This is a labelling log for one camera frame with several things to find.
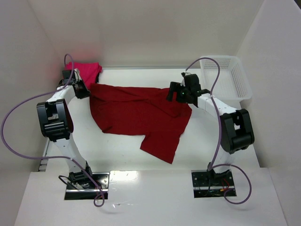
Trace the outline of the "dark red t-shirt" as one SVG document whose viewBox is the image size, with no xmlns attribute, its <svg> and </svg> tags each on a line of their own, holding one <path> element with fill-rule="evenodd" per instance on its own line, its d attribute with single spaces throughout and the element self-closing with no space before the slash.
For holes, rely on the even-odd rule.
<svg viewBox="0 0 301 226">
<path fill-rule="evenodd" d="M 143 135 L 140 149 L 171 164 L 192 109 L 167 101 L 168 91 L 94 83 L 90 85 L 90 112 L 103 133 Z"/>
</svg>

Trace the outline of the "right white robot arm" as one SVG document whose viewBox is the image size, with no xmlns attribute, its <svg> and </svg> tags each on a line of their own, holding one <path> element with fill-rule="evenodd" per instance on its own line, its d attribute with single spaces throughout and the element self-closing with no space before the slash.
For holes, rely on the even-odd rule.
<svg viewBox="0 0 301 226">
<path fill-rule="evenodd" d="M 183 73 L 183 80 L 170 82 L 166 99 L 173 97 L 179 103 L 193 104 L 213 116 L 218 122 L 218 144 L 213 159 L 208 164 L 206 178 L 214 182 L 225 177 L 235 163 L 237 152 L 254 143 L 254 133 L 249 112 L 229 106 L 212 92 L 202 89 L 196 74 Z"/>
</svg>

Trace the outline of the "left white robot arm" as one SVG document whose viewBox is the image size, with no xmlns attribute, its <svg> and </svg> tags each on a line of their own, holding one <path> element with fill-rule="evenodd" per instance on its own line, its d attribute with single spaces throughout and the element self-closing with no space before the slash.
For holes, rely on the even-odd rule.
<svg viewBox="0 0 301 226">
<path fill-rule="evenodd" d="M 93 183 L 82 171 L 84 169 L 92 176 L 88 162 L 81 156 L 72 133 L 74 131 L 71 114 L 68 110 L 69 102 L 74 98 L 83 99 L 90 96 L 90 91 L 80 76 L 79 69 L 63 70 L 63 79 L 59 82 L 57 92 L 46 102 L 37 104 L 38 119 L 42 135 L 49 138 L 61 151 L 69 157 L 68 180 L 71 187 L 79 185 L 84 189 L 91 188 Z"/>
</svg>

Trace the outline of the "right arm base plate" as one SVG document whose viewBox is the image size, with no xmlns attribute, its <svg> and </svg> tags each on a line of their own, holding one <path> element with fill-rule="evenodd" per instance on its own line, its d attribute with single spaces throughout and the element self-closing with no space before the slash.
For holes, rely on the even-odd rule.
<svg viewBox="0 0 301 226">
<path fill-rule="evenodd" d="M 195 170 L 191 172 L 194 198 L 214 198 L 237 196 L 230 170 L 215 173 L 214 170 Z"/>
</svg>

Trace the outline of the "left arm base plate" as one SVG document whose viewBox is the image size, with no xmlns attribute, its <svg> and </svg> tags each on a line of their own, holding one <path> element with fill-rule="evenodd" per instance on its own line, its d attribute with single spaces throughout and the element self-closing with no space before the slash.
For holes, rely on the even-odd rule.
<svg viewBox="0 0 301 226">
<path fill-rule="evenodd" d="M 92 178 L 101 187 L 104 198 L 107 200 L 110 173 L 93 172 Z M 60 176 L 60 180 L 66 185 L 64 200 L 93 200 L 97 195 L 101 194 L 98 187 L 90 179 L 87 179 L 85 182 L 75 182 L 71 179 L 71 176 Z"/>
</svg>

